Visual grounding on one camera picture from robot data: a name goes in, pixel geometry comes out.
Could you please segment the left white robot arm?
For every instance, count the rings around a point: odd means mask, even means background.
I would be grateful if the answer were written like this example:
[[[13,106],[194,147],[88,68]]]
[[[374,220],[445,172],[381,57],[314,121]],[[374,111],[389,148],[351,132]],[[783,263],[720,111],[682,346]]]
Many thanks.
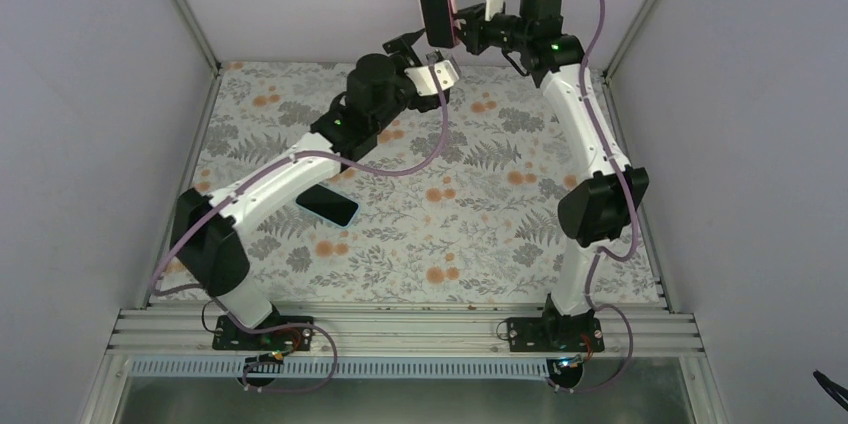
[[[321,182],[347,169],[367,171],[361,159],[404,111],[448,114],[459,67],[438,50],[420,59],[412,46],[421,35],[403,34],[385,43],[382,52],[358,59],[345,91],[271,162],[215,191],[184,191],[176,201],[170,248],[154,275],[178,259],[249,346],[270,346],[278,335],[275,307],[252,281],[241,237]]]

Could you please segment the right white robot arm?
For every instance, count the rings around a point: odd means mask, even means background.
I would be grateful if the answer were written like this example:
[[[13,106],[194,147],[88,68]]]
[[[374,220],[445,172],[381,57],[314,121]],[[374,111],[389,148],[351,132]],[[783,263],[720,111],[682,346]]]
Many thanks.
[[[460,41],[474,55],[490,47],[504,57],[518,54],[513,68],[531,77],[551,104],[574,140],[572,153],[582,167],[576,187],[557,208],[570,242],[556,286],[540,317],[510,322],[517,337],[565,351],[595,332],[590,294],[600,260],[626,262],[637,252],[636,211],[649,177],[645,169],[631,166],[603,119],[583,46],[563,31],[562,0],[520,0],[516,15],[507,14],[505,0],[481,1],[456,13]]]

